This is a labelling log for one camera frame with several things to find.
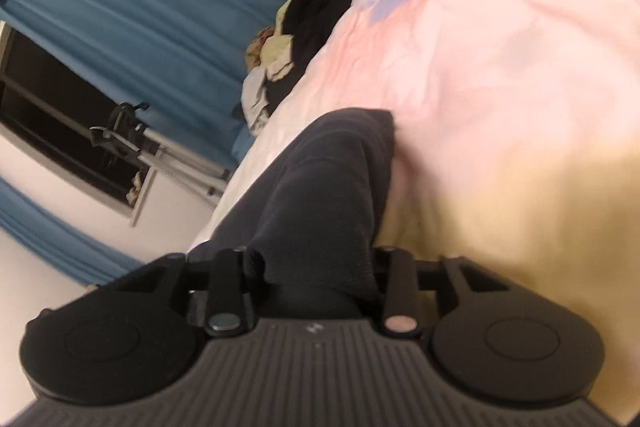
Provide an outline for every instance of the metal bolt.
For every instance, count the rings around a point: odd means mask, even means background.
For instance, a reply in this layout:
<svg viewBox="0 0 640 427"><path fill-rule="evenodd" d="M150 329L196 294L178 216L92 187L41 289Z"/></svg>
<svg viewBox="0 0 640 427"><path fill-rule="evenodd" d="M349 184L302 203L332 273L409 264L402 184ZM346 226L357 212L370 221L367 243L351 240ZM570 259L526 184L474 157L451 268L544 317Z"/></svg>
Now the metal bolt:
<svg viewBox="0 0 640 427"><path fill-rule="evenodd" d="M407 315L394 315L385 319L385 328L394 333L409 333L418 327L418 322Z"/></svg>
<svg viewBox="0 0 640 427"><path fill-rule="evenodd" d="M214 331L231 331L242 325L240 317L235 313L219 313L209 317L209 327Z"/></svg>

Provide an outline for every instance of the black pants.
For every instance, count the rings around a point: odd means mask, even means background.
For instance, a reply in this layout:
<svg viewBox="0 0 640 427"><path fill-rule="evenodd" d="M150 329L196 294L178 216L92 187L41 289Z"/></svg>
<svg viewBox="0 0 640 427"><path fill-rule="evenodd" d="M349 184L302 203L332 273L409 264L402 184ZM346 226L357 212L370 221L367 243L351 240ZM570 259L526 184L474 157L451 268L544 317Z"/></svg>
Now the black pants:
<svg viewBox="0 0 640 427"><path fill-rule="evenodd" d="M371 247L394 149L390 113L343 109L309 125L256 180L191 261L246 246L264 288L258 315L346 318L379 304Z"/></svg>

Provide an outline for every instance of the ribbed rubber pad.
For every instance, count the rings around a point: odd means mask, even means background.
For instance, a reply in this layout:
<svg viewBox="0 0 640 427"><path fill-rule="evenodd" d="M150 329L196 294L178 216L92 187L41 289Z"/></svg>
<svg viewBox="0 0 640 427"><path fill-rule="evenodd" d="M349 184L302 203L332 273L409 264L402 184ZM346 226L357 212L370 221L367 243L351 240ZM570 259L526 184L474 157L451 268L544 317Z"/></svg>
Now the ribbed rubber pad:
<svg viewBox="0 0 640 427"><path fill-rule="evenodd" d="M417 344L367 321L261 319L211 341L171 387L121 406L41 399L14 427L614 427L587 401L502 409L444 381Z"/></svg>

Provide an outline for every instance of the pink duvet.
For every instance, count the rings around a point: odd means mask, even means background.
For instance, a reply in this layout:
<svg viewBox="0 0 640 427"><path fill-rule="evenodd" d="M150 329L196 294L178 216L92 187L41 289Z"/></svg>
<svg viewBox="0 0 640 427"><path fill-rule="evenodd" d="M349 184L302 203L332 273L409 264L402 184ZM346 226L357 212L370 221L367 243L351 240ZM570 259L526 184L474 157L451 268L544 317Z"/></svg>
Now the pink duvet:
<svg viewBox="0 0 640 427"><path fill-rule="evenodd" d="M302 129L391 110L379 243L466 255L588 318L592 398L640 409L640 0L354 0L231 181L207 239Z"/></svg>

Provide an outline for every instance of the window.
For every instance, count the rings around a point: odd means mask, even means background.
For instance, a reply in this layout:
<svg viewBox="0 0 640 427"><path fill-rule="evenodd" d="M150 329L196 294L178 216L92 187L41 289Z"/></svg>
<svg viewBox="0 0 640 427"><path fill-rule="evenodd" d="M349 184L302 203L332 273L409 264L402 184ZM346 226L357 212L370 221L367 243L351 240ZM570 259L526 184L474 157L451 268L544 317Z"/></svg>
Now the window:
<svg viewBox="0 0 640 427"><path fill-rule="evenodd" d="M142 184L147 169L90 142L89 127L105 125L115 107L100 90L10 30L0 62L0 122L62 168L129 204L133 178L140 172Z"/></svg>

